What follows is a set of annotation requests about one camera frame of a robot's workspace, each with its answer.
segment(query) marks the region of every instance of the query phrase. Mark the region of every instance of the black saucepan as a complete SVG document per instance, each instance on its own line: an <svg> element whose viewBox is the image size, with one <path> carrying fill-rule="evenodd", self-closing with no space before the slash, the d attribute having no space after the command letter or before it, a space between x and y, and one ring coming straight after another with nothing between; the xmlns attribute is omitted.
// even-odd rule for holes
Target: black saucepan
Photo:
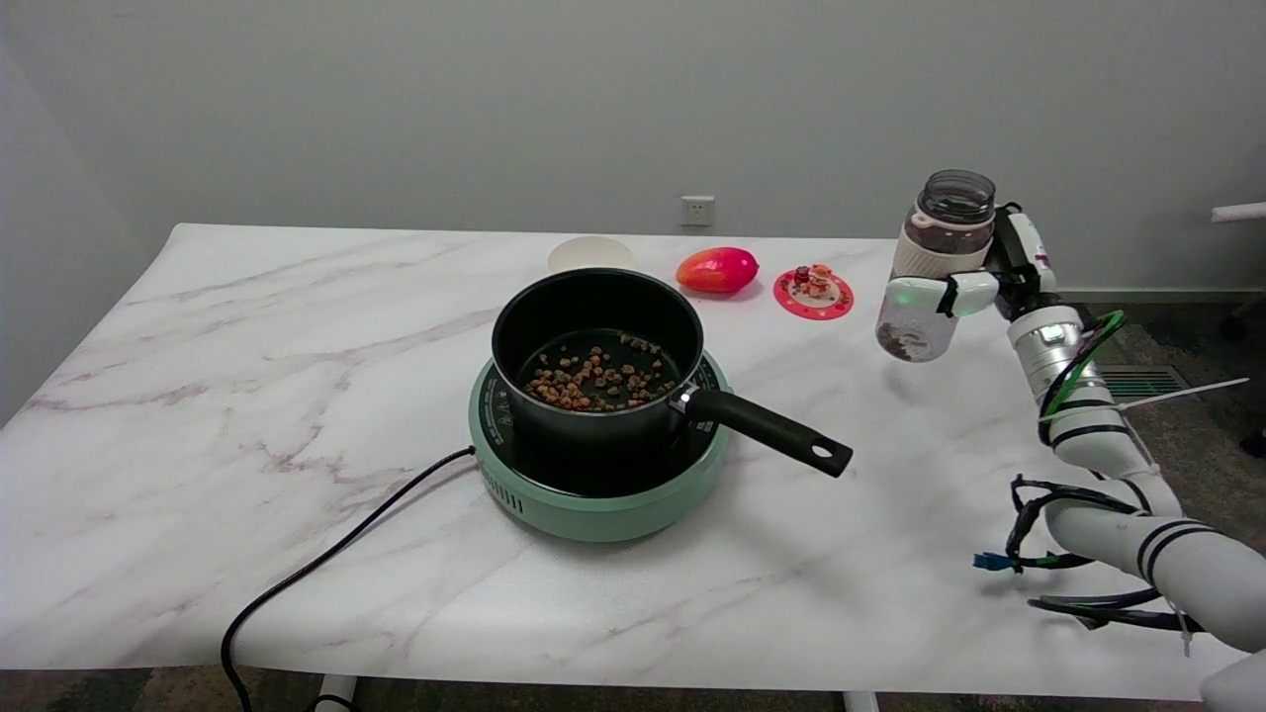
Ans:
<svg viewBox="0 0 1266 712"><path fill-rule="evenodd" d="M580 364L594 347L610 355L600 356L604 370L628 365L649 374L646 397L630 393L627 380L599 386L596 379L585 380L582 397L619 409L570 410L529 395L542 371L575 372L576 366L561 369L562 359ZM637 459L670 445L691 421L715 421L833 478L844 471L849 447L738 395L696 388L691 376L703 353L703 324L690 303L671 286L627 270L548 276L517 294L492 327L492 361L511 386L515 432L560 457ZM622 386L618 395L608 394L613 385Z"/></svg>

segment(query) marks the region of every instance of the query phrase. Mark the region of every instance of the jar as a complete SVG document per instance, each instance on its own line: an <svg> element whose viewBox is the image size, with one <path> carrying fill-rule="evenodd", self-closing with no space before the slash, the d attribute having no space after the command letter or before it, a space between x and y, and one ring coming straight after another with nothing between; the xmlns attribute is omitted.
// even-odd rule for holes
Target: jar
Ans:
<svg viewBox="0 0 1266 712"><path fill-rule="evenodd" d="M901 224L889 279L943 279L984 266L994 239L994 182L972 171L932 174ZM890 289L875 338L893 356L919 364L944 353L957 326L957 317Z"/></svg>

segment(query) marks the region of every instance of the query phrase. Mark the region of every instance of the black handle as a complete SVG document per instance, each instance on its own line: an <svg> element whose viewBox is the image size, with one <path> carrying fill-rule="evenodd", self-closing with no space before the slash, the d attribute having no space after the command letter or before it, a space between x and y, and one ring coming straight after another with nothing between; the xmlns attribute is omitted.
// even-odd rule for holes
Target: black handle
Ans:
<svg viewBox="0 0 1266 712"><path fill-rule="evenodd" d="M791 418L724 390L698 389L685 402L691 421L717 421L774 450L838 478L853 450ZM819 455L815 448L829 455Z"/></svg>

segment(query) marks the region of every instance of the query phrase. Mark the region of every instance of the white robotic arm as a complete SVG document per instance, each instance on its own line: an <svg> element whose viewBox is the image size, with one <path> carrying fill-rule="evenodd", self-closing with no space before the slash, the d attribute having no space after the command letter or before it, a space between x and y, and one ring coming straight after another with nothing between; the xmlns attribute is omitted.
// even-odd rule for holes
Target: white robotic arm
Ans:
<svg viewBox="0 0 1266 712"><path fill-rule="evenodd" d="M944 280L894 277L889 290L899 290L906 304L944 314L966 315L990 303L998 307L1012 323L1008 337L1041 404L1039 438L1063 462L1101 478L1084 486L1032 483L1050 489L1042 498L1047 502L1038 502L1037 508L1052 537L1071 554L1052 556L1058 561L1052 568L1103 561L1153 587L1136 594L1041 598L1031 604L1072 613L1087 627L1122 621L1177 626L1188 635L1209 632L1251 655L1204 682L1200 694L1205 703L1215 712L1266 709L1266 559L1213 527L1182 517L1160 469L1139 450L1114 408L1086 353L1082 318L1061 303L1041 238L1019 207L999 209L984 271ZM1052 408L1057 389L1063 394ZM1037 509L1028 514L1036 517ZM1018 541L1009 542L1008 556L984 555L986 560L977 557L977 565L1019 571L1018 546ZM1181 613L1127 608L1158 597Z"/></svg>

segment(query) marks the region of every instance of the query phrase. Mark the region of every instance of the white wall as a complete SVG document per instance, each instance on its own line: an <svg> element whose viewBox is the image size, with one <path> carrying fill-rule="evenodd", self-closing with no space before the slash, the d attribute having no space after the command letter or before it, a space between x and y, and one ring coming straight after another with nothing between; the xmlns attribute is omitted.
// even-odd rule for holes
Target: white wall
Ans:
<svg viewBox="0 0 1266 712"><path fill-rule="evenodd" d="M152 253L177 220L882 236L931 171L1063 284L1266 284L1261 0L6 0Z"/></svg>
<svg viewBox="0 0 1266 712"><path fill-rule="evenodd" d="M149 257L0 43L0 426Z"/></svg>

